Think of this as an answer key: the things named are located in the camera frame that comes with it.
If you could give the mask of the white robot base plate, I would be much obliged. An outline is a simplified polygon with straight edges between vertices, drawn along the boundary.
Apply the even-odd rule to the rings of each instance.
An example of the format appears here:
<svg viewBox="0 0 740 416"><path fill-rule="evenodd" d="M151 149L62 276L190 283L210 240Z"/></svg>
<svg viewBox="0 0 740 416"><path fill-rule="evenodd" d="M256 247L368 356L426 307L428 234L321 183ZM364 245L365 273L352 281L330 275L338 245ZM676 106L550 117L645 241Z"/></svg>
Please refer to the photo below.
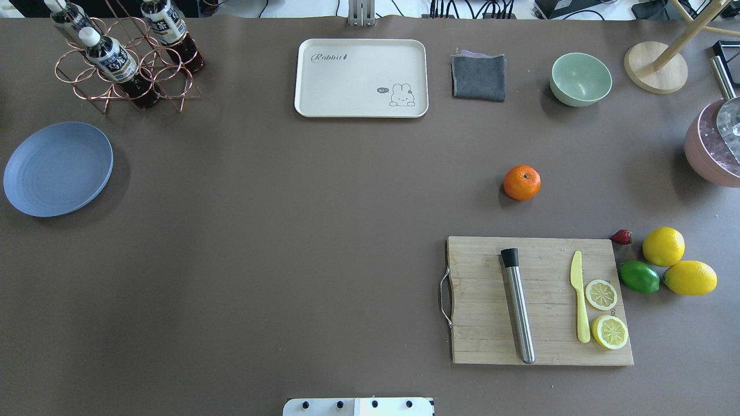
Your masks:
<svg viewBox="0 0 740 416"><path fill-rule="evenodd" d="M283 415L434 415L432 398L294 398L286 401Z"/></svg>

